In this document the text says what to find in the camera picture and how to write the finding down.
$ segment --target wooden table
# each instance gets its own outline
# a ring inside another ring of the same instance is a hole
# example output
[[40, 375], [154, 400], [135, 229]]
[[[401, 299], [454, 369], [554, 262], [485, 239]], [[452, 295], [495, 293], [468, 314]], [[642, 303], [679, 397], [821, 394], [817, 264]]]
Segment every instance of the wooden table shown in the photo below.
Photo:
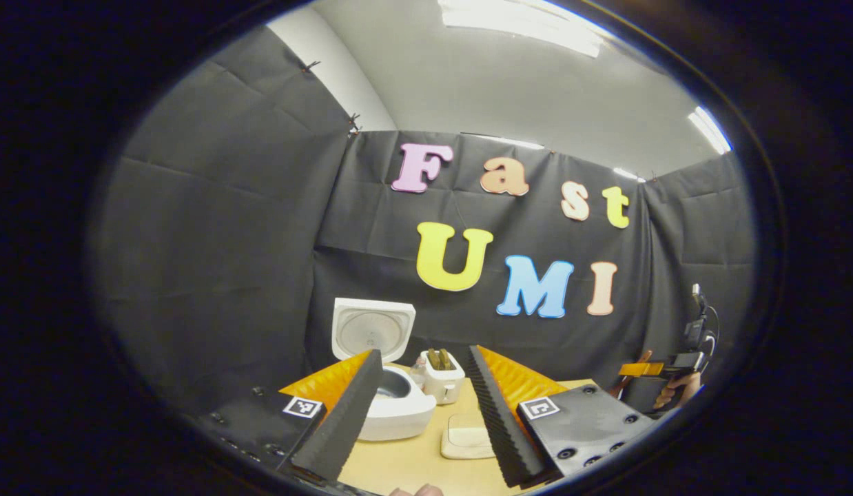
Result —
[[[389, 364], [402, 370], [404, 365]], [[565, 387], [594, 384], [591, 380], [562, 380]], [[414, 493], [423, 484], [442, 489], [445, 496], [506, 496], [523, 493], [503, 482], [496, 458], [447, 459], [440, 454], [442, 433], [452, 415], [479, 412], [469, 378], [464, 379], [457, 402], [437, 405], [426, 430], [417, 437], [391, 442], [358, 440], [338, 478], [372, 493], [386, 495], [396, 487]]]

